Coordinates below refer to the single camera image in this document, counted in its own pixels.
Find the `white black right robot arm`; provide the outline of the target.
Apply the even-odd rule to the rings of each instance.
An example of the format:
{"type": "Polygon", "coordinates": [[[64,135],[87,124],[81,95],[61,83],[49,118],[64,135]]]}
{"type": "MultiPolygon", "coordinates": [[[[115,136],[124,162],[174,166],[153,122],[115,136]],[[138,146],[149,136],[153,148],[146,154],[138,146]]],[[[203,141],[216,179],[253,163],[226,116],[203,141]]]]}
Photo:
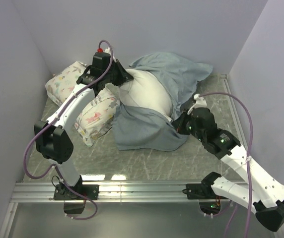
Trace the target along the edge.
{"type": "Polygon", "coordinates": [[[232,168],[247,184],[245,188],[211,172],[201,181],[202,194],[228,198],[249,209],[260,224],[277,232],[284,224],[284,185],[264,170],[240,141],[229,131],[218,128],[214,115],[207,108],[184,112],[173,121],[177,133],[192,135],[217,159],[232,168]]]}

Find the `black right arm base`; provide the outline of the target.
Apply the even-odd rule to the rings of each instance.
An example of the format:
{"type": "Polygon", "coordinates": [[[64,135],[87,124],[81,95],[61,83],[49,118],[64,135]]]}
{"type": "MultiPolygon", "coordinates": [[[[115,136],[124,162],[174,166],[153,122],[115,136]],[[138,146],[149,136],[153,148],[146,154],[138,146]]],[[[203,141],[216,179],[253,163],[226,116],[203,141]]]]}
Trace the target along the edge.
{"type": "Polygon", "coordinates": [[[202,183],[188,183],[182,192],[188,200],[198,200],[200,211],[206,215],[217,215],[221,211],[221,197],[202,183]]]}

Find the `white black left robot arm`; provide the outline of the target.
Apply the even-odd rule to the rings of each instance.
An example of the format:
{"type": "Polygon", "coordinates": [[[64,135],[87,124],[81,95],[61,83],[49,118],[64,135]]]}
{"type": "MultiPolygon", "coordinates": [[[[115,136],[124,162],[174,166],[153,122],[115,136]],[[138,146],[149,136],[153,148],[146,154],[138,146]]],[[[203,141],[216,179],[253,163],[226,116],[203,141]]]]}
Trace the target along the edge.
{"type": "Polygon", "coordinates": [[[98,49],[89,65],[78,77],[70,95],[45,121],[34,125],[36,150],[57,170],[60,185],[71,199],[83,194],[82,177],[76,170],[71,155],[73,143],[68,131],[82,110],[102,91],[106,84],[121,86],[133,77],[126,72],[112,51],[98,49]]]}

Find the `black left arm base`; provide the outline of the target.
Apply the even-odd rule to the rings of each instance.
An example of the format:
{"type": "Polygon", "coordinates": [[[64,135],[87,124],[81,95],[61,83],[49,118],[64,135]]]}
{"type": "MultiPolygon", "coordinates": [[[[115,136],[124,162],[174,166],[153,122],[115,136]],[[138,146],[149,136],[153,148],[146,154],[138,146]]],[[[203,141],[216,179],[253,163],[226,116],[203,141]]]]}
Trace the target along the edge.
{"type": "Polygon", "coordinates": [[[98,199],[99,185],[79,185],[76,187],[67,188],[64,184],[60,183],[55,186],[54,201],[63,202],[64,213],[73,217],[75,220],[87,220],[93,218],[97,212],[98,207],[95,201],[98,199]],[[91,203],[93,205],[93,214],[89,217],[76,217],[85,211],[86,205],[91,203]]]}

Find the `blue fish print pillowcase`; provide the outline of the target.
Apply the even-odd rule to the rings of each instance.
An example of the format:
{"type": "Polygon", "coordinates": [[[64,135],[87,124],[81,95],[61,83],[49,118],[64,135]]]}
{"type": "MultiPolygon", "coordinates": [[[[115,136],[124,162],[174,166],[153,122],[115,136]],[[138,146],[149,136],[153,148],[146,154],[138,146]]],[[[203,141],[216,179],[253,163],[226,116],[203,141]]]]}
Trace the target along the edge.
{"type": "Polygon", "coordinates": [[[132,62],[128,69],[152,73],[168,92],[172,105],[171,121],[157,111],[125,106],[116,108],[113,134],[120,150],[154,149],[174,151],[183,145],[187,136],[178,134],[172,122],[181,115],[181,106],[196,92],[198,82],[205,80],[213,66],[193,62],[170,52],[152,53],[132,62]]]}

